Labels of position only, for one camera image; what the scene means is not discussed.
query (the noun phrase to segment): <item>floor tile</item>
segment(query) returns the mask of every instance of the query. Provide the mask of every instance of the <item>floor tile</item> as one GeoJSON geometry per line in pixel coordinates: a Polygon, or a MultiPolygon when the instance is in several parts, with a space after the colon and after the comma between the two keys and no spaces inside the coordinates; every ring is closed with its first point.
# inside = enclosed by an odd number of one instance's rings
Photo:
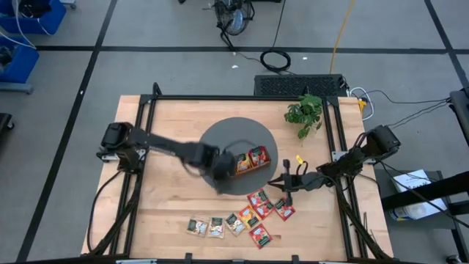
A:
{"type": "Polygon", "coordinates": [[[469,55],[458,55],[459,63],[461,63],[462,69],[465,71],[466,77],[469,78],[469,55]]]}
{"type": "Polygon", "coordinates": [[[77,0],[75,10],[67,7],[67,13],[53,36],[28,34],[35,45],[92,45],[103,25],[111,0],[77,0]]]}
{"type": "Polygon", "coordinates": [[[0,93],[0,112],[15,121],[0,156],[0,263],[16,260],[89,56],[40,52],[28,80],[33,94],[0,93]]]}
{"type": "MultiPolygon", "coordinates": [[[[269,63],[281,62],[274,56],[267,59],[269,63]]],[[[459,86],[447,55],[338,54],[336,59],[336,73],[344,74],[350,86],[381,89],[394,100],[444,98],[459,86]]],[[[330,54],[292,54],[292,61],[290,70],[294,73],[327,73],[330,54]]],[[[95,153],[107,124],[114,120],[120,95],[148,93],[153,81],[167,95],[251,95],[254,76],[265,73],[258,62],[231,53],[101,53],[30,260],[71,257],[80,252],[102,166],[95,153]]],[[[394,122],[426,106],[397,106],[377,93],[370,96],[377,110],[365,123],[367,129],[394,122]]],[[[402,148],[388,163],[399,169],[441,169],[445,175],[460,172],[468,149],[458,143],[461,135],[452,117],[448,109],[439,109],[397,128],[402,148]]],[[[407,254],[402,251],[401,257],[407,254]]]]}
{"type": "MultiPolygon", "coordinates": [[[[334,47],[349,1],[286,3],[279,47],[334,47]]],[[[423,1],[356,1],[339,47],[444,48],[423,1]]]]}
{"type": "Polygon", "coordinates": [[[469,28],[465,19],[469,1],[432,0],[432,3],[453,48],[469,48],[469,28]]]}
{"type": "MultiPolygon", "coordinates": [[[[104,45],[225,46],[217,19],[208,8],[212,1],[120,0],[104,45]]],[[[281,5],[254,3],[256,15],[234,45],[269,46],[275,36],[281,5]]]]}

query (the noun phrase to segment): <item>wooden tabletop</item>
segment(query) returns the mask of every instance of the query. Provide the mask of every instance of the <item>wooden tabletop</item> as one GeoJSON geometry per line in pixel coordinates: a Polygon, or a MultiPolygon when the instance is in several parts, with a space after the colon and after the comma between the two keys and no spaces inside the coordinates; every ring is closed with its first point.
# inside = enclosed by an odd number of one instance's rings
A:
{"type": "MultiPolygon", "coordinates": [[[[122,96],[116,122],[134,123],[138,102],[139,96],[122,96]]],[[[347,146],[352,147],[357,136],[363,132],[358,103],[354,98],[339,98],[339,102],[347,146]]],[[[295,167],[295,156],[300,155],[309,162],[309,169],[312,170],[330,161],[327,135],[323,126],[300,142],[297,138],[298,126],[286,123],[283,117],[291,103],[159,100],[156,103],[152,133],[181,142],[199,141],[201,135],[217,121],[229,117],[247,117],[270,130],[276,140],[279,160],[288,158],[292,167],[295,167]]],[[[142,128],[145,126],[148,108],[145,110],[142,128]]],[[[338,150],[339,140],[332,109],[330,116],[338,150]]],[[[284,170],[281,162],[276,166],[273,177],[278,177],[284,170]]],[[[116,168],[117,162],[103,165],[99,186],[115,174],[116,168]]],[[[362,174],[374,178],[370,165],[364,166],[362,174]]],[[[123,176],[110,183],[97,201],[92,226],[93,246],[114,223],[122,179],[123,176]]],[[[373,233],[381,248],[392,256],[376,183],[357,177],[355,188],[360,212],[367,214],[370,233],[373,233]]],[[[273,202],[284,196],[277,188],[265,186],[264,189],[273,202]]],[[[300,260],[346,260],[335,190],[322,187],[310,192],[299,191],[293,194],[293,199],[296,213],[287,221],[282,221],[275,213],[262,221],[273,236],[273,240],[263,249],[256,247],[246,231],[235,237],[226,230],[224,239],[189,235],[185,230],[191,216],[206,219],[211,216],[227,217],[231,212],[238,212],[248,205],[248,200],[246,196],[217,195],[203,179],[187,175],[177,158],[150,152],[130,257],[181,259],[186,252],[191,252],[194,259],[291,260],[292,255],[297,254],[300,260]]],[[[127,225],[124,224],[118,252],[122,251],[126,229],[127,225]]],[[[352,227],[350,234],[356,245],[352,227]]],[[[354,252],[358,256],[357,246],[354,246],[354,252]]]]}

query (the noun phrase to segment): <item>black grate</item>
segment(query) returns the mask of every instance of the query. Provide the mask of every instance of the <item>black grate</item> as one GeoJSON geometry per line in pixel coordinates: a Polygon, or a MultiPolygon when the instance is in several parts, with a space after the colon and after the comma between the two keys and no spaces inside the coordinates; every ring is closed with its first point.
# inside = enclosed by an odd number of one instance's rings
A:
{"type": "Polygon", "coordinates": [[[310,95],[347,96],[348,88],[341,74],[256,76],[254,95],[298,96],[308,87],[310,95]]]}

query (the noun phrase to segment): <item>yellow tag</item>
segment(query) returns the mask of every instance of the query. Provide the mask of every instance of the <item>yellow tag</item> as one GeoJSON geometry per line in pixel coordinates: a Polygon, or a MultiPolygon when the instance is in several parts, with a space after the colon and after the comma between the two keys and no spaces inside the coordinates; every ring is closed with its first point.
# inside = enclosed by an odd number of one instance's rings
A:
{"type": "Polygon", "coordinates": [[[367,103],[363,100],[360,100],[358,101],[358,107],[360,107],[360,113],[363,114],[363,109],[365,108],[365,106],[367,105],[367,103]]]}
{"type": "Polygon", "coordinates": [[[300,158],[299,155],[296,155],[296,160],[298,161],[299,164],[303,164],[303,160],[300,158]]]}

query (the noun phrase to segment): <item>green leaves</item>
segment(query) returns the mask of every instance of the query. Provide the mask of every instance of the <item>green leaves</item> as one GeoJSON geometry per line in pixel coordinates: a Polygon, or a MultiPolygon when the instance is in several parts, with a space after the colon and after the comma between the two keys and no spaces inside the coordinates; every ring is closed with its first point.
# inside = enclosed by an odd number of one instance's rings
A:
{"type": "Polygon", "coordinates": [[[322,99],[313,95],[301,95],[298,97],[300,103],[288,106],[288,113],[284,115],[285,121],[294,124],[305,124],[298,131],[298,138],[304,139],[308,136],[311,128],[316,124],[316,129],[322,125],[320,121],[322,113],[322,99]]]}

